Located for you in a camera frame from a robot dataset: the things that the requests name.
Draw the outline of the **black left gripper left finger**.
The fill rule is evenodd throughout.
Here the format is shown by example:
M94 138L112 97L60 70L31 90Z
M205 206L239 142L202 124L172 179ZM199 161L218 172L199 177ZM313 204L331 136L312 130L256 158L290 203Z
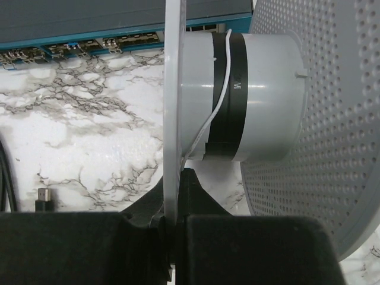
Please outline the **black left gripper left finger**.
M157 183L121 212L1 214L2 284L165 284Z

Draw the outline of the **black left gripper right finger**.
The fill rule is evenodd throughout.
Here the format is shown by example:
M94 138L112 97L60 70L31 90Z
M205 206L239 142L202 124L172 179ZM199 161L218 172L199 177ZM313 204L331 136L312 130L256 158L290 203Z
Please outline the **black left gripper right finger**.
M306 217L233 216L193 169L180 176L176 284L344 284L323 226Z

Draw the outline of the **grey perforated cable spool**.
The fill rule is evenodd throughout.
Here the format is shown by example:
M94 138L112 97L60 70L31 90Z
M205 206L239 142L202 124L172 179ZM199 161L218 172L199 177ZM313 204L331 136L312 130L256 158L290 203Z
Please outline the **grey perforated cable spool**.
M320 221L339 259L379 226L379 2L258 1L247 33L164 27L163 190L239 162L255 216Z

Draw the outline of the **dark grey network switch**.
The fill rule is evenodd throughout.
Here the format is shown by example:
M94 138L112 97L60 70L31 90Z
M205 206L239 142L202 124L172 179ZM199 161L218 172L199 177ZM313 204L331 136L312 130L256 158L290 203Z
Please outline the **dark grey network switch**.
M170 12L187 31L246 33L252 1L2 1L1 67L163 46Z

